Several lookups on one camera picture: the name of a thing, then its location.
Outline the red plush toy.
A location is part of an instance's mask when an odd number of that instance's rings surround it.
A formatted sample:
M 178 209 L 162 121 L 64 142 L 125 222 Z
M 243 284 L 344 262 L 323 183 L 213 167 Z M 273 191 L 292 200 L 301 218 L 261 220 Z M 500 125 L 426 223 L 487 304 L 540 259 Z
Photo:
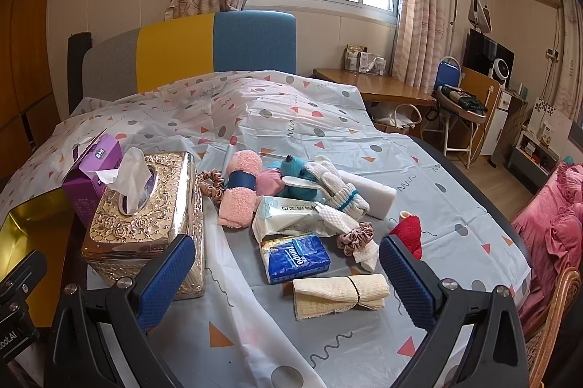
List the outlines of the red plush toy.
M 389 234 L 398 237 L 416 260 L 420 261 L 422 259 L 422 228 L 417 215 L 402 210 L 399 214 L 398 223 Z

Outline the white waffle cloth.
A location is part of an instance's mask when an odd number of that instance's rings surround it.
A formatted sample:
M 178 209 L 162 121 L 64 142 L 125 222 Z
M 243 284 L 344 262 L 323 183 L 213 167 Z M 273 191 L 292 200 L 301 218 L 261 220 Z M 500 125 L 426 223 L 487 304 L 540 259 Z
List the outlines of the white waffle cloth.
M 358 222 L 344 212 L 325 204 L 315 204 L 320 236 L 335 237 L 336 245 L 346 257 L 352 257 L 365 271 L 371 273 L 379 260 L 379 244 L 373 240 L 375 231 L 368 221 Z

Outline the mauve satin scrunchie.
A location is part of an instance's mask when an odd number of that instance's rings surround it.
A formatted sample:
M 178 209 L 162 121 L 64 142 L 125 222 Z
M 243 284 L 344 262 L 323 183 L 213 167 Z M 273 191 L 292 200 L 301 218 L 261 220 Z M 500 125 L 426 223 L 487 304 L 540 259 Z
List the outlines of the mauve satin scrunchie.
M 370 222 L 361 222 L 358 228 L 339 235 L 336 239 L 337 247 L 350 257 L 355 251 L 362 251 L 365 246 L 372 242 L 373 226 Z

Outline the white sponge block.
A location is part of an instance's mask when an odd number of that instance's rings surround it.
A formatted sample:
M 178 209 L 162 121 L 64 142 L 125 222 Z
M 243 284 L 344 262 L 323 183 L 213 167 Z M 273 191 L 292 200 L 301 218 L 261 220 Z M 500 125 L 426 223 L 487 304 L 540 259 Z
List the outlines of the white sponge block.
M 345 183 L 353 184 L 363 199 L 369 204 L 369 215 L 384 220 L 396 198 L 396 190 L 372 179 L 344 170 L 339 171 Z

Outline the beige cloth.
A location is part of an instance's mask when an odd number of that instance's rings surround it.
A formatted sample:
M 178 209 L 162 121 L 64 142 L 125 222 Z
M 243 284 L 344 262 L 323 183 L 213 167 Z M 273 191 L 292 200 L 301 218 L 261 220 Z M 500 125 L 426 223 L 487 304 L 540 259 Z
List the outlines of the beige cloth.
M 389 285 L 383 275 L 344 275 L 298 278 L 293 281 L 293 308 L 297 321 L 344 313 L 355 307 L 383 309 Z

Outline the white knit gloves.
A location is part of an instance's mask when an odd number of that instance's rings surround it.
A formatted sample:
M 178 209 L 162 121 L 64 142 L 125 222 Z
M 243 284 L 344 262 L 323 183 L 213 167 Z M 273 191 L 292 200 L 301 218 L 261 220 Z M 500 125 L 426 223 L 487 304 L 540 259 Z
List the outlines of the white knit gloves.
M 369 212 L 369 204 L 353 184 L 345 183 L 336 166 L 325 156 L 318 155 L 305 164 L 305 169 L 316 178 L 328 193 L 327 204 L 359 220 Z

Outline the pink towel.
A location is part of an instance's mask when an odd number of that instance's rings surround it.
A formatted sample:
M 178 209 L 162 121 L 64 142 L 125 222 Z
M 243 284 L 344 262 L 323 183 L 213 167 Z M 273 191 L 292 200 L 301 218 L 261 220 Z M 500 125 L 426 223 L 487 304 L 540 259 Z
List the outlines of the pink towel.
M 236 151 L 227 167 L 227 184 L 218 210 L 218 223 L 241 229 L 251 224 L 258 195 L 257 178 L 262 170 L 261 157 L 253 150 Z

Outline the striped pink scrunchie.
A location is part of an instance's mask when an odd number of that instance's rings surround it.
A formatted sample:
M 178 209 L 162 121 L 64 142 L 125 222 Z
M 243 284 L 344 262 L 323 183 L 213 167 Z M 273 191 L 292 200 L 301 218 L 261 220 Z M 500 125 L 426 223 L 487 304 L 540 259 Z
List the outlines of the striped pink scrunchie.
M 224 178 L 220 171 L 212 169 L 209 171 L 201 171 L 197 174 L 201 194 L 208 197 L 217 207 L 220 206 L 223 191 Z

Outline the blue pocket tissue pack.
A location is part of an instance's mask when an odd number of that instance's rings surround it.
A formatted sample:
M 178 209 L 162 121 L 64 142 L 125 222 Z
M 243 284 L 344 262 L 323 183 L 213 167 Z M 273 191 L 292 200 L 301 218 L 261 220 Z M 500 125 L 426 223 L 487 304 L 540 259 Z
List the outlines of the blue pocket tissue pack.
M 269 285 L 325 273 L 331 264 L 324 245 L 314 234 L 265 240 L 260 250 Z

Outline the wet wipes pack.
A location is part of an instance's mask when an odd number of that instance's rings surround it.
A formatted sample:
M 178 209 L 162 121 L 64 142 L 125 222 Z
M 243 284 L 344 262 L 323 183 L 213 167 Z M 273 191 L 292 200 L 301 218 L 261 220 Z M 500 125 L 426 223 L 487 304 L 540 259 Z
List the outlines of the wet wipes pack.
M 253 235 L 258 243 L 278 235 L 335 236 L 335 230 L 325 224 L 317 207 L 318 203 L 309 200 L 260 197 L 251 226 Z

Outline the pink bedding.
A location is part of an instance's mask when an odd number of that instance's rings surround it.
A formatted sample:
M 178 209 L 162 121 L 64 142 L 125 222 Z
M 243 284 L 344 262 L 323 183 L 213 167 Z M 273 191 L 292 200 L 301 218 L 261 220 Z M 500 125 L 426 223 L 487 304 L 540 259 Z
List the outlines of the pink bedding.
M 525 328 L 544 313 L 556 280 L 582 258 L 582 166 L 559 164 L 511 221 L 531 257 L 530 293 L 519 310 Z

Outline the purple tissue box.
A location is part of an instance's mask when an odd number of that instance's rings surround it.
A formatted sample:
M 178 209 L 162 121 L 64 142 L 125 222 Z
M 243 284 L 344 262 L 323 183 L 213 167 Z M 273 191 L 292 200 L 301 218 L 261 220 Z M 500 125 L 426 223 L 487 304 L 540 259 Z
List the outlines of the purple tissue box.
M 87 228 L 106 188 L 97 172 L 117 169 L 122 161 L 122 148 L 114 136 L 100 133 L 75 144 L 72 156 L 73 164 L 62 187 L 77 217 Z

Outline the wooden desk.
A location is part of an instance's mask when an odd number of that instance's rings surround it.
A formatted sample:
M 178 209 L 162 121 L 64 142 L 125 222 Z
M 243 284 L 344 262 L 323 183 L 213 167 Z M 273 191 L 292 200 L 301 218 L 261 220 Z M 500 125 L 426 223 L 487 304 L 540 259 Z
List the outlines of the wooden desk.
M 365 101 L 408 103 L 422 107 L 431 107 L 436 103 L 431 95 L 388 76 L 329 68 L 314 68 L 312 76 L 338 84 L 355 86 Z

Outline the black monitor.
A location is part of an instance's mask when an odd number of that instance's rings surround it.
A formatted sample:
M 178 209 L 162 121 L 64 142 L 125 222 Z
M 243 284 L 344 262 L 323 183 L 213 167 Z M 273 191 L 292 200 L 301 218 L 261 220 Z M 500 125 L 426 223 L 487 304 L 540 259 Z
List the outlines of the black monitor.
M 515 54 L 476 30 L 468 32 L 462 65 L 498 81 L 510 83 Z

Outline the tricolour sofa backrest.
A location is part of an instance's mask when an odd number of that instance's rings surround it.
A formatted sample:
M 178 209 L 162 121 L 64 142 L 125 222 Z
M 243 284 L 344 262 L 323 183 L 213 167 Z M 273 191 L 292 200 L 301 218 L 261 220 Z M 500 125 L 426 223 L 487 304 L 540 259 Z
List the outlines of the tricolour sofa backrest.
M 92 44 L 69 38 L 78 52 L 83 98 L 115 101 L 177 80 L 214 72 L 297 72 L 297 20 L 278 11 L 230 11 L 150 24 Z

